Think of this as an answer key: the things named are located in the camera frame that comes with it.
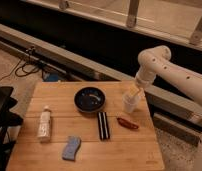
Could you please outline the translucent yellowish gripper finger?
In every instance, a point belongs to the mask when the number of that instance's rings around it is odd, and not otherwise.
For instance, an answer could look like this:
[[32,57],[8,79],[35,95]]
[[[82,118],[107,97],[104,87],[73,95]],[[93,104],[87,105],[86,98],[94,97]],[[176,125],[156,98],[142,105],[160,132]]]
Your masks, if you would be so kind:
[[128,95],[130,98],[135,98],[142,91],[141,87],[133,86],[129,89]]

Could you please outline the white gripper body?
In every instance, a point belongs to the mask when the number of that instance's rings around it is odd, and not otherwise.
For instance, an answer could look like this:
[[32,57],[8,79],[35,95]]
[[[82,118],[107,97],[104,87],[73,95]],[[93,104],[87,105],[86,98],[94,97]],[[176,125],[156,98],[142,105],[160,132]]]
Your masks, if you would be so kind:
[[135,77],[135,84],[140,88],[146,88],[154,82],[154,75],[148,72],[137,72]]

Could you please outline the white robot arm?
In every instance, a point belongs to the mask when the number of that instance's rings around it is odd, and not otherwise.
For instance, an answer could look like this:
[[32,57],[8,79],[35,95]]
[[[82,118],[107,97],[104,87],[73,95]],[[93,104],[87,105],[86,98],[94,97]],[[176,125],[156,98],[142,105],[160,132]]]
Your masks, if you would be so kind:
[[[171,56],[171,50],[164,45],[141,51],[135,84],[145,89],[159,76],[202,107],[202,74],[171,63]],[[193,171],[202,171],[202,135]]]

